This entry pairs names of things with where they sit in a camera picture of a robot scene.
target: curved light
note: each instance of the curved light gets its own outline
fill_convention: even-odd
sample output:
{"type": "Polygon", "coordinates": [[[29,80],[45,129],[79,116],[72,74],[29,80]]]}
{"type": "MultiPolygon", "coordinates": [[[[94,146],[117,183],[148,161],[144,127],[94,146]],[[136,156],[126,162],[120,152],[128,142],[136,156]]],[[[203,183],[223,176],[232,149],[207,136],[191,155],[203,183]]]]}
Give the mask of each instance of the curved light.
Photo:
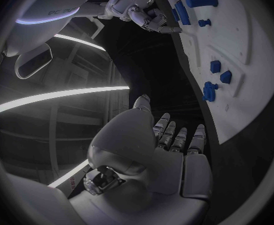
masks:
{"type": "Polygon", "coordinates": [[[24,98],[20,98],[17,100],[9,101],[0,105],[0,113],[9,109],[13,109],[22,105],[31,104],[47,99],[55,99],[60,97],[66,97],[71,95],[78,94],[88,94],[88,93],[96,93],[96,92],[104,92],[104,91],[115,91],[115,90],[124,90],[130,89],[128,86],[106,86],[106,87],[94,87],[94,88],[83,88],[83,89],[74,89],[74,90],[66,90],[66,91],[55,91],[44,94],[39,94],[35,96],[28,96],[24,98]]]}
{"type": "Polygon", "coordinates": [[[61,35],[61,34],[56,34],[54,37],[61,38],[61,39],[67,39],[67,40],[71,40],[71,41],[75,41],[75,42],[78,42],[78,43],[81,43],[81,44],[86,44],[86,45],[89,45],[91,47],[94,47],[94,48],[106,51],[101,46],[98,46],[98,45],[95,45],[95,44],[93,44],[91,42],[80,40],[80,39],[77,39],[77,38],[74,38],[74,37],[71,37],[71,36],[65,36],[65,35],[61,35]]]}
{"type": "Polygon", "coordinates": [[[52,182],[50,185],[48,185],[48,187],[56,188],[57,186],[59,186],[60,184],[62,184],[63,182],[65,182],[67,179],[69,179],[70,177],[72,177],[73,175],[75,175],[77,172],[81,171],[88,164],[89,164],[89,161],[88,161],[88,159],[86,159],[80,165],[76,166],[73,170],[69,171],[64,176],[62,176],[59,179],[57,179],[56,181],[52,182]]]}
{"type": "Polygon", "coordinates": [[[79,11],[79,9],[80,9],[80,7],[78,7],[73,12],[68,13],[67,15],[64,15],[64,16],[59,16],[59,17],[45,19],[45,20],[39,20],[39,21],[23,21],[23,20],[17,19],[16,23],[18,23],[18,24],[25,24],[25,25],[48,23],[48,22],[52,22],[52,21],[56,21],[56,20],[59,20],[59,19],[64,19],[64,18],[70,17],[71,15],[76,14],[77,11],[79,11]]]}

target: blue knob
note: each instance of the blue knob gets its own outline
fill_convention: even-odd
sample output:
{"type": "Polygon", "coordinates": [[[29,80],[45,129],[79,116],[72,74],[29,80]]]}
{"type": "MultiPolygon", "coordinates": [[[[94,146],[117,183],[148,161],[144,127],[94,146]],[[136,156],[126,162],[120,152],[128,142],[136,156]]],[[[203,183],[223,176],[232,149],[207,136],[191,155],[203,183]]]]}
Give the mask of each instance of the blue knob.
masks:
{"type": "Polygon", "coordinates": [[[199,20],[198,21],[198,25],[200,27],[205,27],[206,25],[210,25],[211,26],[211,21],[210,21],[210,19],[207,19],[206,21],[205,20],[199,20]]]}
{"type": "Polygon", "coordinates": [[[179,17],[181,18],[182,24],[191,25],[186,7],[184,7],[182,1],[178,1],[174,6],[177,10],[179,17]]]}
{"type": "Polygon", "coordinates": [[[210,63],[210,71],[215,74],[215,73],[219,73],[221,71],[221,62],[216,60],[216,61],[212,61],[210,63]]]}
{"type": "Polygon", "coordinates": [[[179,17],[179,15],[177,13],[177,10],[175,8],[173,8],[171,11],[172,11],[172,14],[174,16],[175,21],[176,22],[180,21],[180,17],[179,17]]]}
{"type": "Polygon", "coordinates": [[[202,6],[218,6],[218,0],[186,0],[189,8],[196,8],[202,6]]]}
{"type": "Polygon", "coordinates": [[[226,71],[220,75],[220,81],[224,84],[230,84],[232,78],[232,73],[230,71],[226,71]]]}
{"type": "Polygon", "coordinates": [[[216,98],[215,90],[217,90],[218,84],[212,84],[210,81],[204,83],[202,100],[214,102],[216,98]]]}

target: white pegboard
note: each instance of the white pegboard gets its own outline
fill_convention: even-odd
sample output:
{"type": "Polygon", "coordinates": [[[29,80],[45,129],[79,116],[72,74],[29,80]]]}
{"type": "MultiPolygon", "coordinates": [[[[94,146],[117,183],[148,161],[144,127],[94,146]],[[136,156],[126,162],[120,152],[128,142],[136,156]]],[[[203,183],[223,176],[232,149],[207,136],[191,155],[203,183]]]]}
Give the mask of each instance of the white pegboard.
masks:
{"type": "MultiPolygon", "coordinates": [[[[175,8],[179,0],[168,1],[175,8]]],[[[178,22],[190,71],[200,88],[208,81],[220,85],[214,102],[202,102],[209,106],[222,144],[249,125],[273,96],[274,49],[255,15],[239,0],[218,0],[217,7],[195,8],[181,1],[191,23],[178,22]],[[212,26],[198,25],[198,20],[207,19],[212,26]],[[213,60],[221,62],[220,73],[211,73],[213,60]],[[220,81],[227,70],[232,72],[230,84],[220,81]]]]}

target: glowing blue light ring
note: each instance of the glowing blue light ring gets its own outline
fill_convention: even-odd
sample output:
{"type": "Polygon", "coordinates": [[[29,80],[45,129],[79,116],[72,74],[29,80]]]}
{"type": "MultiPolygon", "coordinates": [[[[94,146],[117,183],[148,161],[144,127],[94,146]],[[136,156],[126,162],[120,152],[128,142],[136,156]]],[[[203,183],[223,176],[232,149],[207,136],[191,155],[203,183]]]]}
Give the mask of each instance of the glowing blue light ring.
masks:
{"type": "Polygon", "coordinates": [[[79,11],[79,9],[80,9],[80,7],[78,7],[77,10],[75,10],[75,11],[73,11],[73,12],[67,14],[67,15],[59,16],[59,17],[55,17],[55,18],[51,18],[51,19],[40,20],[40,21],[23,21],[23,20],[17,19],[16,23],[18,23],[18,24],[25,24],[25,25],[48,23],[48,22],[52,22],[52,21],[55,21],[55,20],[59,20],[59,19],[64,19],[64,18],[70,17],[70,16],[76,14],[79,11]]]}

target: blue cylinder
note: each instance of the blue cylinder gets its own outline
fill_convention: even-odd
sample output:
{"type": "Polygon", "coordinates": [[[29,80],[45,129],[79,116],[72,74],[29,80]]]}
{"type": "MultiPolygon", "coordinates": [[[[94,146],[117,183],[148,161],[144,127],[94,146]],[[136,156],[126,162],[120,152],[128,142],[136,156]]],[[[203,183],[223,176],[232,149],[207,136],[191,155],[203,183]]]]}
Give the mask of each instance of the blue cylinder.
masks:
{"type": "Polygon", "coordinates": [[[210,19],[207,19],[206,21],[205,20],[199,20],[198,21],[198,25],[200,27],[205,27],[206,25],[210,25],[211,26],[211,21],[210,21],[210,19]]]}
{"type": "Polygon", "coordinates": [[[189,8],[203,7],[203,6],[218,6],[218,0],[186,0],[189,8]]]}
{"type": "Polygon", "coordinates": [[[177,13],[177,10],[175,8],[173,8],[171,11],[172,11],[172,15],[174,16],[175,21],[176,22],[180,21],[180,17],[177,13]]]}
{"type": "Polygon", "coordinates": [[[182,24],[183,25],[191,25],[186,7],[184,7],[182,1],[178,1],[174,6],[177,10],[179,17],[181,18],[182,24]]]}

